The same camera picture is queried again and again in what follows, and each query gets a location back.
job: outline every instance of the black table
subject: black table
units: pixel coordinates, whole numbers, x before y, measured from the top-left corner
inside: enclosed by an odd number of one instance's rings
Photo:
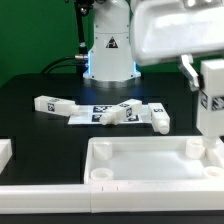
[[[13,145],[0,185],[83,183],[91,137],[160,135],[150,124],[68,125],[67,117],[35,112],[33,99],[40,95],[75,100],[79,105],[118,104],[130,98],[143,104],[161,102],[171,118],[169,135],[199,134],[197,93],[189,90],[182,74],[145,74],[138,85],[110,90],[86,86],[76,74],[19,75],[0,88],[0,136],[12,139]],[[0,223],[207,224],[223,223],[223,215],[222,211],[1,215]]]

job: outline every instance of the white plastic block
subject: white plastic block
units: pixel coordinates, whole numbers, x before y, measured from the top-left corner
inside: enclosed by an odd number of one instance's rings
[[[214,179],[130,184],[132,212],[224,209],[224,181]]]
[[[224,60],[201,63],[205,87],[199,93],[197,128],[206,137],[224,135]]]
[[[149,103],[152,127],[155,132],[165,135],[170,131],[170,117],[161,103]]]
[[[62,116],[79,115],[79,105],[75,101],[40,96],[34,99],[35,110]]]
[[[89,185],[0,186],[0,214],[91,212]]]
[[[0,174],[12,156],[12,146],[10,139],[0,140]]]
[[[91,191],[92,212],[129,212],[129,184],[93,184]]]
[[[108,108],[105,113],[100,117],[100,123],[103,125],[114,124],[141,113],[142,101],[130,99],[116,106]]]
[[[186,156],[190,159],[201,159],[205,156],[205,147],[201,138],[187,140]]]

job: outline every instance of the circular hole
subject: circular hole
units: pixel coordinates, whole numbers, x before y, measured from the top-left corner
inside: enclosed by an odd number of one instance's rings
[[[90,174],[93,180],[112,180],[113,171],[107,168],[97,168]]]

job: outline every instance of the green wall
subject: green wall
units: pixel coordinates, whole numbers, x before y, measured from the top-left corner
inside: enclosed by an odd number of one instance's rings
[[[84,19],[89,47],[92,17]],[[72,0],[0,1],[0,86],[22,73],[38,73],[50,62],[78,53]],[[142,72],[178,71],[176,63],[141,68]],[[57,70],[74,72],[74,68]]]

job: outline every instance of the white robot part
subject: white robot part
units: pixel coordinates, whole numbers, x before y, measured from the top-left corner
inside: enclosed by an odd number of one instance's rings
[[[223,1],[145,0],[135,5],[130,38],[138,65],[224,49]]]
[[[125,0],[94,3],[94,45],[84,81],[105,88],[135,83],[140,73],[131,56],[130,9]]]
[[[166,135],[170,131],[170,117],[161,103],[149,103],[149,114],[151,115],[152,127],[155,132]]]

